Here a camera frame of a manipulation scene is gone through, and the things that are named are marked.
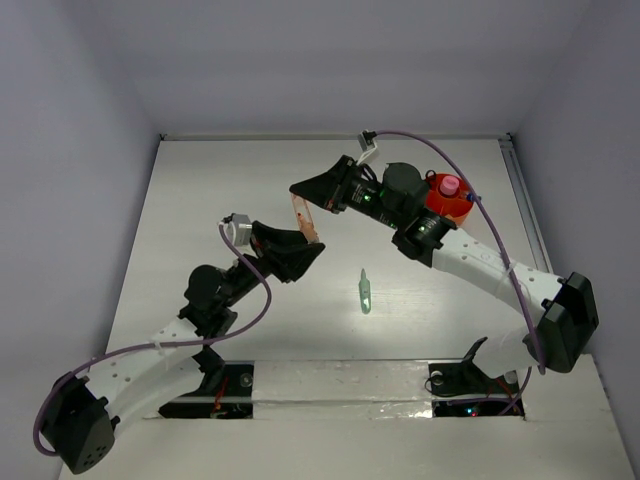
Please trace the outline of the orange highlighter pen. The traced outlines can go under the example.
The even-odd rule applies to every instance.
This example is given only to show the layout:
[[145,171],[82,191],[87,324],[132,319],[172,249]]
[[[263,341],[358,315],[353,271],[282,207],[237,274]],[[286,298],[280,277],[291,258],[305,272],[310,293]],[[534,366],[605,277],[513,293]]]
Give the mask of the orange highlighter pen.
[[319,235],[315,229],[307,202],[295,194],[291,195],[291,200],[299,231],[308,243],[318,243]]

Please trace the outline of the green highlighter pen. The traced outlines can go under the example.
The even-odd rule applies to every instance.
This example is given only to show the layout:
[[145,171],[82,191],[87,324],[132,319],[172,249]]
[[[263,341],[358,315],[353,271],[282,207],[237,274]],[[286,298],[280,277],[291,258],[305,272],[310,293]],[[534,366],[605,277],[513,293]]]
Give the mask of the green highlighter pen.
[[360,272],[358,290],[361,312],[368,315],[372,309],[371,284],[364,268]]

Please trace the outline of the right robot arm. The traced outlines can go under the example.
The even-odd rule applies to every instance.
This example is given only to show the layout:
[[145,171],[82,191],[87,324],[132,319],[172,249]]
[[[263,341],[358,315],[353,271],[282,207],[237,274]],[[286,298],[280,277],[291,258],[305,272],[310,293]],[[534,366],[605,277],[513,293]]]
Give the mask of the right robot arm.
[[532,324],[473,347],[460,368],[462,384],[482,392],[496,378],[541,365],[570,372],[599,325],[593,287],[584,275],[562,278],[519,262],[505,264],[498,252],[426,206],[429,186],[407,163],[391,163],[383,176],[342,156],[328,171],[294,183],[291,194],[331,213],[347,208],[393,229],[393,244],[407,258],[456,276],[492,295]]

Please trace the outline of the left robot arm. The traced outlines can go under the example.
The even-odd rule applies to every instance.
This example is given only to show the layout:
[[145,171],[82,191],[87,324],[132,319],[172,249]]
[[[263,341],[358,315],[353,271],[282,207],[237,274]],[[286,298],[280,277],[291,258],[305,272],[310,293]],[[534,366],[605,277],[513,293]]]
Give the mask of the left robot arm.
[[212,346],[245,331],[231,328],[237,319],[233,306],[257,287],[272,302],[268,277],[295,282],[325,249],[298,230],[258,221],[236,244],[233,226],[227,217],[218,230],[234,263],[227,269],[196,267],[184,293],[186,304],[174,320],[146,342],[96,357],[54,383],[33,427],[40,453],[60,458],[74,475],[83,474],[105,459],[137,419],[184,393],[215,392],[225,362]]

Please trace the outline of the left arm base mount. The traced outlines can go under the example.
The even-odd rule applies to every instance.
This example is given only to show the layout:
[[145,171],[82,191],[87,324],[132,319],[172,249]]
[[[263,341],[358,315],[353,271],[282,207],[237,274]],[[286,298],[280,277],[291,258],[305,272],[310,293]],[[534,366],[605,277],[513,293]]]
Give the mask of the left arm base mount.
[[198,388],[161,406],[164,419],[242,420],[253,417],[254,363],[226,363],[210,346],[194,357]]

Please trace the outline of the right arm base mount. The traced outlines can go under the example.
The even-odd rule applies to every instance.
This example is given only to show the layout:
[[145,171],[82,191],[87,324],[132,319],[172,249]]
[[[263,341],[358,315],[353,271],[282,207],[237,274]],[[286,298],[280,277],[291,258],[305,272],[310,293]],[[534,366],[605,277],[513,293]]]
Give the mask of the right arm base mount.
[[518,380],[491,379],[473,363],[486,340],[477,340],[459,361],[429,364],[424,389],[436,418],[525,417]]

